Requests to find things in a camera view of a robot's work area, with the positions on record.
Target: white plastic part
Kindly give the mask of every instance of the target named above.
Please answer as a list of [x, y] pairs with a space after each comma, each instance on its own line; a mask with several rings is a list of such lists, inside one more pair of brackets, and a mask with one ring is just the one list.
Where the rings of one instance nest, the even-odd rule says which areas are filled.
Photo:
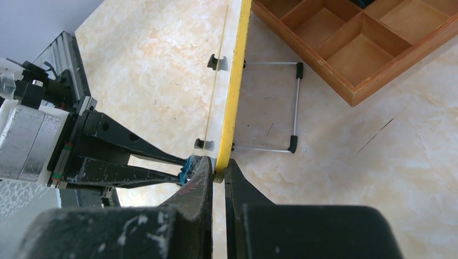
[[13, 73], [0, 73], [0, 96], [3, 99], [13, 99], [14, 91], [16, 90], [16, 83], [14, 80], [15, 79]]
[[67, 116], [69, 115], [68, 112], [61, 110], [61, 109], [56, 109], [56, 108], [51, 108], [47, 106], [40, 106], [39, 108], [40, 111], [52, 114], [55, 116], [59, 116], [62, 119], [62, 122], [60, 123], [60, 128], [56, 134], [56, 137], [54, 138], [54, 141], [52, 142], [52, 148], [49, 150], [48, 153], [48, 159], [46, 160], [46, 163], [43, 166], [43, 170], [40, 173], [40, 177], [38, 178], [37, 183], [42, 183], [42, 184], [48, 184], [49, 178], [51, 177], [51, 172], [48, 171], [47, 167], [49, 164], [49, 160], [51, 159], [52, 152], [54, 151], [54, 148], [56, 147], [57, 140], [59, 139], [60, 134], [62, 133], [62, 128], [64, 127], [65, 121], [67, 121]]

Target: scratch mark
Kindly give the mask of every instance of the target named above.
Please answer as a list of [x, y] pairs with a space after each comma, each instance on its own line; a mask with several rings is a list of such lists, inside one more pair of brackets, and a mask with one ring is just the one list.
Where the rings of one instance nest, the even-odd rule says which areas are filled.
[[105, 243], [101, 244], [99, 249], [97, 249], [97, 251], [101, 253], [105, 249], [105, 246], [106, 246]]
[[151, 233], [146, 233], [146, 237], [149, 239], [156, 241], [158, 243], [159, 247], [159, 253], [163, 256], [166, 257], [167, 255], [167, 250], [166, 250], [166, 239], [163, 235], [157, 236], [153, 235]]
[[138, 225], [145, 224], [148, 222], [148, 217], [144, 214], [140, 214], [138, 217]]
[[271, 127], [269, 128], [269, 130], [267, 131], [267, 135], [266, 136], [269, 136], [269, 132], [271, 131], [272, 127], [273, 127], [273, 123], [272, 123]]
[[369, 143], [370, 143], [375, 137], [377, 137], [377, 135], [378, 135], [386, 126], [388, 126], [388, 124], [390, 124], [393, 120], [394, 120], [394, 118], [391, 119], [389, 122], [387, 122], [387, 123], [386, 123], [386, 124], [385, 124], [385, 125], [384, 125], [384, 126], [383, 126], [383, 127], [382, 127], [382, 128], [381, 128], [381, 129], [371, 138], [371, 139], [369, 139], [369, 141], [362, 147], [362, 149], [360, 149], [360, 150], [358, 151], [357, 154], [359, 154], [367, 145], [369, 145]]
[[137, 231], [137, 227], [133, 227], [130, 232], [129, 232], [129, 235], [132, 235], [135, 231]]
[[383, 127], [379, 130], [379, 132], [382, 131], [382, 129], [384, 129], [386, 126], [388, 126], [388, 124], [390, 124], [393, 120], [394, 120], [394, 118], [391, 119], [391, 120], [389, 120], [389, 122], [387, 122], [387, 123], [385, 124], [385, 126], [383, 126]]
[[159, 212], [159, 214], [158, 214], [158, 223], [159, 224], [164, 223], [164, 213], [162, 213], [162, 212]]
[[135, 216], [135, 217], [129, 219], [128, 221], [126, 221], [126, 223], [123, 226], [123, 233], [118, 237], [118, 244], [119, 245], [123, 246], [123, 245], [126, 244], [127, 227], [137, 219], [138, 219], [138, 216]]
[[160, 228], [158, 228], [158, 229], [156, 230], [156, 234], [160, 234], [160, 233], [162, 233], [162, 232], [165, 232], [165, 231], [167, 230], [167, 227], [169, 227], [168, 224], [162, 225]]

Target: blue rubber band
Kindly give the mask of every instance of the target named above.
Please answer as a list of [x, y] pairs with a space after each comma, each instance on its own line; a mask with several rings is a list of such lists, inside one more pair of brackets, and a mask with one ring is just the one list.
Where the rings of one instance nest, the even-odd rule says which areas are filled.
[[186, 164], [181, 168], [181, 173], [178, 174], [180, 177], [180, 183], [181, 186], [186, 184], [186, 176], [191, 173], [191, 165], [192, 165], [192, 159], [194, 158], [194, 155], [190, 156], [186, 160]]

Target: marble countertop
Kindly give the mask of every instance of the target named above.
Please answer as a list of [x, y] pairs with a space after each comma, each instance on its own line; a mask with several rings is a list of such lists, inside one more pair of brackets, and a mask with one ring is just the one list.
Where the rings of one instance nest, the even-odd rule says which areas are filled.
[[[176, 9], [184, 20], [199, 22], [177, 26], [167, 15]], [[194, 140], [205, 134], [214, 81], [205, 65], [208, 53], [218, 51], [224, 22], [218, 14], [224, 11], [223, 1], [105, 0], [76, 32], [97, 110], [166, 152], [193, 153]], [[300, 60], [255, 15], [246, 59]], [[287, 143], [294, 73], [244, 70], [237, 143]], [[236, 150], [232, 157], [275, 203], [372, 206], [387, 218], [406, 258], [453, 258], [458, 254], [457, 86], [458, 37], [355, 108], [306, 67], [297, 152]], [[153, 162], [131, 163], [178, 172]], [[176, 190], [159, 185], [121, 189], [119, 195], [123, 206], [155, 206]], [[223, 185], [214, 186], [213, 210], [213, 256], [225, 258]]]

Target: silver cylinder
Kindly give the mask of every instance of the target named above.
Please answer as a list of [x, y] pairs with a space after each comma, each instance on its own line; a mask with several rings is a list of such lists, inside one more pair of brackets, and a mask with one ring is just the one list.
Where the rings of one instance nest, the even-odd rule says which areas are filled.
[[54, 148], [61, 118], [15, 106], [0, 134], [0, 178], [36, 182]]
[[43, 86], [43, 82], [42, 81], [38, 81], [38, 80], [32, 80], [32, 84], [38, 85], [38, 86]]

